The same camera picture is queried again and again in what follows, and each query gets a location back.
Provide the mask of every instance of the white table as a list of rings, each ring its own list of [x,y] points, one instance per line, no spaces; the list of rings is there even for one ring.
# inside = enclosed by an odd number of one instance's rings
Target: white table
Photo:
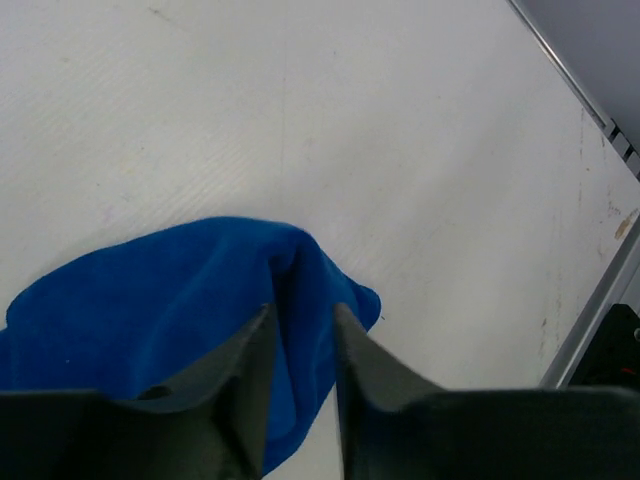
[[[640,186],[503,0],[34,0],[0,15],[0,306],[219,214],[308,229],[376,340],[450,388],[535,385]],[[338,478],[333,405],[270,478]]]

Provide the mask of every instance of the table surface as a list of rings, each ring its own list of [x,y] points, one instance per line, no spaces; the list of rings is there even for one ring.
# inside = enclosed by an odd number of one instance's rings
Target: table surface
[[[450,388],[535,385],[640,186],[503,0],[36,0],[0,16],[0,306],[212,215],[308,229]],[[338,478],[326,402],[270,478]]]

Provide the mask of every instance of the blue fabric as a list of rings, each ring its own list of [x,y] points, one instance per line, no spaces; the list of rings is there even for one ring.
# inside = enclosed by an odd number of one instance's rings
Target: blue fabric
[[[279,338],[265,473],[298,448],[334,383],[332,306],[369,329],[370,289],[304,231],[219,217],[85,255],[13,301],[0,389],[97,388],[134,398],[220,345],[275,301]]]

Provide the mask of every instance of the brown stain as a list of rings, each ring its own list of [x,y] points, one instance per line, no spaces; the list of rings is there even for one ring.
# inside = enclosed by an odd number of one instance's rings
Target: brown stain
[[[620,223],[620,226],[618,227],[618,229],[616,230],[616,233],[614,234],[614,237],[616,240],[620,240],[624,236],[624,234],[627,233],[627,230],[631,225],[631,221],[633,220],[633,217],[637,213],[638,213],[638,209],[636,208],[633,212],[627,215],[627,217]]]

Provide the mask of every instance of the cloth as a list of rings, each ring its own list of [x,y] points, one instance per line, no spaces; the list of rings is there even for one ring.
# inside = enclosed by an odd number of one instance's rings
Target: cloth
[[[223,343],[265,303],[279,337],[264,472],[302,443],[334,380],[332,306],[369,329],[370,289],[291,225],[217,217],[89,253],[12,302],[0,389],[96,388],[135,398]]]

